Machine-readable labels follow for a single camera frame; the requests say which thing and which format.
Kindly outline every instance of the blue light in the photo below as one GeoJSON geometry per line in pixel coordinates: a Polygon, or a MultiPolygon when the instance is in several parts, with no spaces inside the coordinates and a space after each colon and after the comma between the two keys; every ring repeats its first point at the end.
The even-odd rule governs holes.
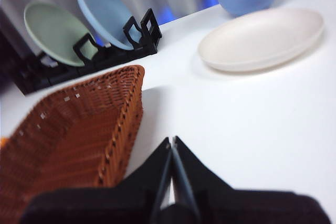
{"type": "Polygon", "coordinates": [[[203,8],[209,8],[217,4],[218,0],[203,0],[203,8]]]}
{"type": "Polygon", "coordinates": [[[104,46],[104,42],[101,40],[101,38],[98,36],[98,34],[94,35],[94,40],[99,46],[104,46]]]}
{"type": "Polygon", "coordinates": [[[175,20],[176,17],[174,16],[172,10],[168,7],[165,6],[162,11],[159,13],[159,15],[157,16],[157,23],[159,25],[170,22],[175,20]]]}

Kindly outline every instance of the green plate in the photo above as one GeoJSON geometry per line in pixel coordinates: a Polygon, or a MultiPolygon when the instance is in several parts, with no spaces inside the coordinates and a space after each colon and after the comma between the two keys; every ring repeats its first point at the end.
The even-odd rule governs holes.
{"type": "MultiPolygon", "coordinates": [[[[46,54],[70,66],[84,66],[72,46],[90,31],[78,18],[58,6],[33,2],[25,8],[24,21],[29,35],[46,54]]],[[[97,48],[87,42],[81,52],[91,60],[97,48]]]]}

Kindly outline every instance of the brown wicker basket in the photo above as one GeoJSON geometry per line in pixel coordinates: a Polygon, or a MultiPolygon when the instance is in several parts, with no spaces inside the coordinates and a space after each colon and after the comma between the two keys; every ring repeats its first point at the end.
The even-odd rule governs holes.
{"type": "Polygon", "coordinates": [[[36,194],[115,186],[142,118],[144,69],[127,66],[42,99],[2,146],[0,223],[16,223],[36,194]]]}

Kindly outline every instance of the plate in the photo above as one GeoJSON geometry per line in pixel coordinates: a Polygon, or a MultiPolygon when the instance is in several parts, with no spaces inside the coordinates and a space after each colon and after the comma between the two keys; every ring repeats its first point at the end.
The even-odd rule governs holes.
{"type": "Polygon", "coordinates": [[[293,59],[323,32],[323,18],[308,9],[269,9],[216,28],[199,44],[201,59],[224,71],[253,71],[293,59]]]}
{"type": "MultiPolygon", "coordinates": [[[[33,2],[25,8],[24,22],[31,38],[46,54],[73,67],[84,66],[72,46],[90,31],[73,14],[55,5],[33,2]]],[[[97,48],[86,43],[81,52],[91,60],[97,48]]]]}
{"type": "MultiPolygon", "coordinates": [[[[132,13],[121,0],[77,1],[84,16],[97,33],[116,47],[133,50],[133,46],[123,32],[123,26],[132,13]]],[[[129,33],[134,41],[139,42],[141,33],[134,26],[129,33]]]]}

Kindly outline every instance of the woven basket rim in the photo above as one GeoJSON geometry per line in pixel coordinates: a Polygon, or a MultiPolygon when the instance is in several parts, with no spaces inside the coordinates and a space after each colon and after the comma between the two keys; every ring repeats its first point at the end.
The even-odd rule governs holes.
{"type": "MultiPolygon", "coordinates": [[[[74,83],[72,85],[66,86],[64,88],[60,88],[60,89],[58,89],[58,90],[56,90],[56,91],[54,91],[54,92],[52,92],[50,94],[45,95],[39,101],[37,101],[35,103],[35,105],[29,110],[29,112],[25,115],[25,117],[18,124],[18,126],[16,127],[16,129],[14,130],[14,132],[10,135],[10,137],[8,137],[8,141],[5,141],[5,143],[1,145],[2,151],[4,151],[4,148],[6,147],[7,143],[12,138],[14,138],[17,134],[20,134],[20,129],[24,126],[24,124],[26,123],[26,120],[30,116],[32,116],[32,114],[34,113],[34,111],[36,110],[36,108],[38,107],[39,104],[45,102],[47,99],[50,99],[50,98],[56,96],[57,94],[59,94],[61,92],[64,92],[64,91],[67,91],[67,90],[71,90],[71,89],[74,89],[74,88],[76,89],[76,88],[82,87],[82,86],[87,86],[87,85],[91,84],[92,82],[96,82],[96,81],[99,81],[102,78],[105,78],[106,76],[110,76],[110,75],[113,75],[113,74],[118,74],[118,73],[126,71],[128,69],[137,70],[140,73],[141,77],[144,76],[145,70],[144,70],[143,66],[141,66],[141,65],[129,65],[129,66],[125,66],[125,67],[122,67],[122,68],[119,68],[119,69],[116,69],[116,70],[113,70],[113,71],[101,74],[99,76],[95,76],[95,77],[89,78],[89,79],[84,80],[84,81],[80,81],[80,82],[74,83]]],[[[130,98],[130,94],[128,94],[128,97],[126,98],[126,100],[128,100],[128,102],[130,102],[129,98],[130,98]]]]}

